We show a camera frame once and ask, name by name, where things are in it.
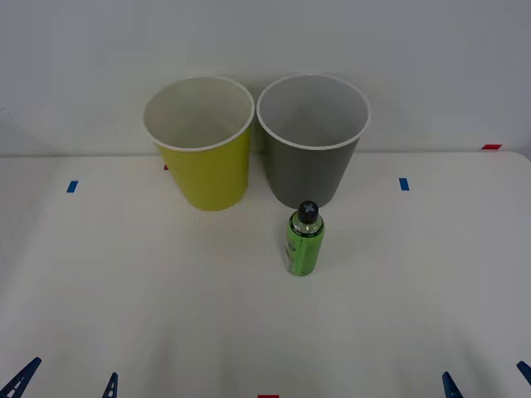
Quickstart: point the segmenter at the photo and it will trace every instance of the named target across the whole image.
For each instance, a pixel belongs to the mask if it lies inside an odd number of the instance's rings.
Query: gray cup
[[[257,113],[277,199],[294,209],[303,201],[326,205],[371,119],[365,95],[337,77],[293,75],[265,88]]]

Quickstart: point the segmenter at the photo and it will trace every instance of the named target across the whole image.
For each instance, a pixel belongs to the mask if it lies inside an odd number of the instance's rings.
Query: red tape marker
[[[501,143],[487,143],[482,149],[485,151],[497,151],[501,148]]]

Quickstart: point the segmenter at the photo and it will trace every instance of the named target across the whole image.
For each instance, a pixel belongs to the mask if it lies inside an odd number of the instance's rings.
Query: yellow cup
[[[183,195],[196,208],[220,211],[247,189],[249,134],[255,103],[223,77],[193,77],[159,91],[144,125]]]

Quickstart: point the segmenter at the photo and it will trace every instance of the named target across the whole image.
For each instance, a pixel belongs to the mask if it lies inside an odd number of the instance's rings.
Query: blue tape marker
[[[399,178],[400,180],[400,188],[403,191],[409,191],[409,184],[407,183],[407,178]]]
[[[74,193],[76,191],[78,181],[70,181],[70,185],[66,190],[66,193]]]

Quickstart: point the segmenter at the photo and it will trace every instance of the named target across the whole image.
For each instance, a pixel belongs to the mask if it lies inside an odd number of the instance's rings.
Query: can label
[[[286,267],[289,272],[302,276],[314,270],[323,236],[324,224],[312,235],[300,235],[291,228],[290,219],[285,242]]]

